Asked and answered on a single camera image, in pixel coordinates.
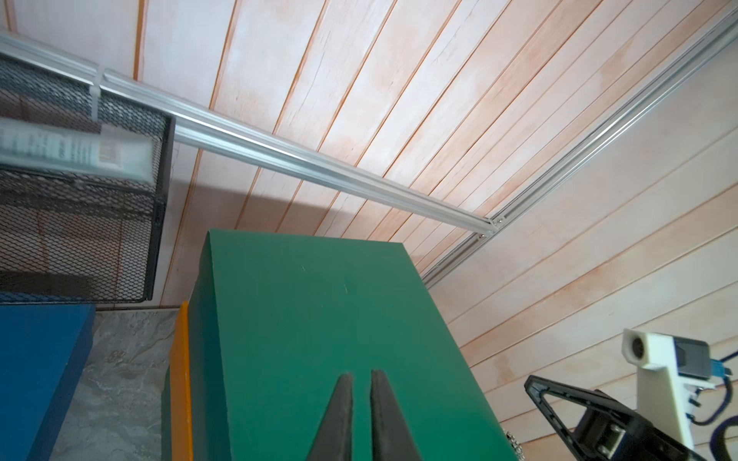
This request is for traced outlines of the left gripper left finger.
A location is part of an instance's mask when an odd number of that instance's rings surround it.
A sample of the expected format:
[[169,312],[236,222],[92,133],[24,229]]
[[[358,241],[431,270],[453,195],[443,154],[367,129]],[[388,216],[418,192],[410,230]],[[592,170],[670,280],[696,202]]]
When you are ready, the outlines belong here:
[[351,461],[353,455],[353,377],[341,375],[315,434],[307,461]]

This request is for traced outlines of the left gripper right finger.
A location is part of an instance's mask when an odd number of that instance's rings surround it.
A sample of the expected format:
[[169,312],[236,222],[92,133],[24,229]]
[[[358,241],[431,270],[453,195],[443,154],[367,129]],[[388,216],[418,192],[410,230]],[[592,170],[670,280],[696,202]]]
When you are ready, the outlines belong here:
[[372,459],[374,461],[420,461],[406,419],[386,373],[371,372]]

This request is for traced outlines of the orange shoebox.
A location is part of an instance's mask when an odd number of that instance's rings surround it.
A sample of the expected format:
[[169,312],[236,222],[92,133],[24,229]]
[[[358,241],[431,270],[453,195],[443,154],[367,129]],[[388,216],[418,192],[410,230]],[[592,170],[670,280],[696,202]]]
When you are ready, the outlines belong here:
[[171,459],[193,460],[188,302],[179,309],[169,353],[169,404]]

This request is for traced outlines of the blue shoebox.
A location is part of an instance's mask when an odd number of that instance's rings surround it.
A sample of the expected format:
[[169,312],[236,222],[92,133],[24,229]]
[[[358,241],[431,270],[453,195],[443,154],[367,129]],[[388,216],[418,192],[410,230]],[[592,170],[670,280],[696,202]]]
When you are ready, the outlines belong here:
[[93,342],[92,305],[1,309],[1,458],[47,460]]

